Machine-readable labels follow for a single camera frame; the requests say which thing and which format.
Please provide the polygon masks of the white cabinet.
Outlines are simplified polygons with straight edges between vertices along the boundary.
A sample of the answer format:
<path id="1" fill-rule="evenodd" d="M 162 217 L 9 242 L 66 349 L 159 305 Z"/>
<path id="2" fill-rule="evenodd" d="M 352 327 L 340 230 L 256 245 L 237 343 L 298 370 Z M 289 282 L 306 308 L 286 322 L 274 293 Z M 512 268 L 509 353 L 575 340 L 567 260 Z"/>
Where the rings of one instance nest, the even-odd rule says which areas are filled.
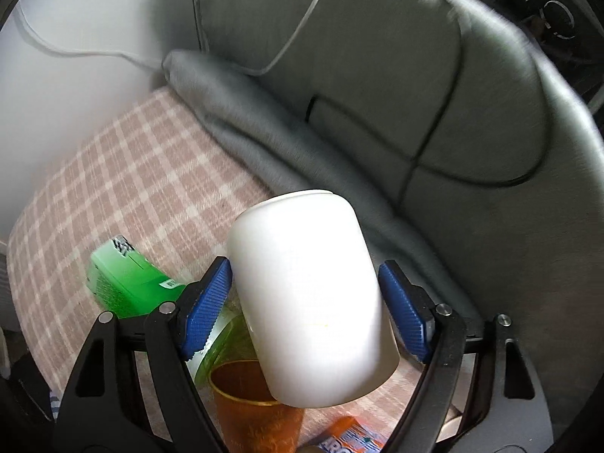
<path id="1" fill-rule="evenodd" d="M 197 48 L 191 0 L 18 0 L 1 28 L 1 241 L 52 162 Z"/>

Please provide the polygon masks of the blue orange snack can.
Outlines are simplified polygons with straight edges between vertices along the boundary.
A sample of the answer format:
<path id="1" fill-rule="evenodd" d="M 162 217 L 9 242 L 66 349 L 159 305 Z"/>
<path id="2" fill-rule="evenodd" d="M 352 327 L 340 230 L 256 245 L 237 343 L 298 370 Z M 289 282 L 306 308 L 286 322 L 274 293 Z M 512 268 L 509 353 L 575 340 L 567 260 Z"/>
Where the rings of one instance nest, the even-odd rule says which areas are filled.
<path id="1" fill-rule="evenodd" d="M 382 451 L 386 442 L 355 417 L 344 416 L 320 434 L 313 444 L 322 452 L 376 453 Z"/>

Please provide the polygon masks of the orange translucent cup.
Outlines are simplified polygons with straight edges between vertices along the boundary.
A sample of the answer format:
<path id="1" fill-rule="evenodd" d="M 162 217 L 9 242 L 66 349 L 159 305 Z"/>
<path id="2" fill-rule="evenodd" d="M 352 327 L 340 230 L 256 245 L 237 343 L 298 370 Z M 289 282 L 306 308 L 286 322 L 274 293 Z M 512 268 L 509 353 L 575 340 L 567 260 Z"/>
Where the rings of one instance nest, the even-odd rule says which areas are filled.
<path id="1" fill-rule="evenodd" d="M 223 440 L 230 452 L 294 452 L 304 411 L 269 391 L 256 360 L 225 362 L 209 374 Z"/>

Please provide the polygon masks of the grey sofa backrest blanket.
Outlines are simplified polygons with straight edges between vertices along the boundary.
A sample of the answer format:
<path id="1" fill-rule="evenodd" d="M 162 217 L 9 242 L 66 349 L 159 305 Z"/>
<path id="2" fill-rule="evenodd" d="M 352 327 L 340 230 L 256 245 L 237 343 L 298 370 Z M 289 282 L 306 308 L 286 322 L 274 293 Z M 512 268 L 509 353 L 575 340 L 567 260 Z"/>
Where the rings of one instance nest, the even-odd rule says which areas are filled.
<path id="1" fill-rule="evenodd" d="M 376 262 L 512 317 L 553 427 L 603 374 L 603 139 L 555 66 L 479 0 L 193 0 L 166 79 L 276 193 L 351 202 Z"/>

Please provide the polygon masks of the green plastic bottle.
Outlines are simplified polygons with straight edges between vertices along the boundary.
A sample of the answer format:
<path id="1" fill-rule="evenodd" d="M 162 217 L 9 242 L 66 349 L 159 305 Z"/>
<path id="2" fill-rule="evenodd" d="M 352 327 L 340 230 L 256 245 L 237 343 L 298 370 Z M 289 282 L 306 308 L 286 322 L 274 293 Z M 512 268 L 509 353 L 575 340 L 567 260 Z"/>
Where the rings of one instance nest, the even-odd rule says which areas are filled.
<path id="1" fill-rule="evenodd" d="M 216 258 L 201 280 L 185 284 L 119 235 L 92 253 L 86 285 L 101 307 L 119 318 L 148 315 L 163 303 L 175 303 L 181 310 L 177 340 L 196 385 L 208 381 L 219 364 L 256 357 L 226 258 Z"/>

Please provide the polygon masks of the white plastic cup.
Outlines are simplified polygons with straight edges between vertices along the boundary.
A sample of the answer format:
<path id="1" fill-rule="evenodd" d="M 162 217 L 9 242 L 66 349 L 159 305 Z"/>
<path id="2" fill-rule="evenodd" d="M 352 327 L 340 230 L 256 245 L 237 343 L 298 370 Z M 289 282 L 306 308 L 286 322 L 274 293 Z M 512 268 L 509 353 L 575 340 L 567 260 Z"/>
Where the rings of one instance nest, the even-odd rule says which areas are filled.
<path id="1" fill-rule="evenodd" d="M 380 388 L 399 353 L 361 225 L 348 200 L 305 190 L 236 218 L 227 258 L 269 391 L 298 408 Z"/>

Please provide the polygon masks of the pink plaid sofa cover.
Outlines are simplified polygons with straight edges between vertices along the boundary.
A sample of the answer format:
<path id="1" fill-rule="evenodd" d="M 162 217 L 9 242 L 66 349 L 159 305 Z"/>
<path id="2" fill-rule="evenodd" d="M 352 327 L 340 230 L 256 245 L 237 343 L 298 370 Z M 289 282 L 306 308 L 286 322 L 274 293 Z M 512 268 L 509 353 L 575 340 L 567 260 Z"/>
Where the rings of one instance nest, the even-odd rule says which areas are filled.
<path id="1" fill-rule="evenodd" d="M 13 226 L 8 281 L 23 335 L 55 394 L 99 306 L 92 251 L 121 235 L 168 276 L 202 278 L 228 228 L 266 187 L 229 157 L 168 88 L 85 141 L 49 174 Z"/>

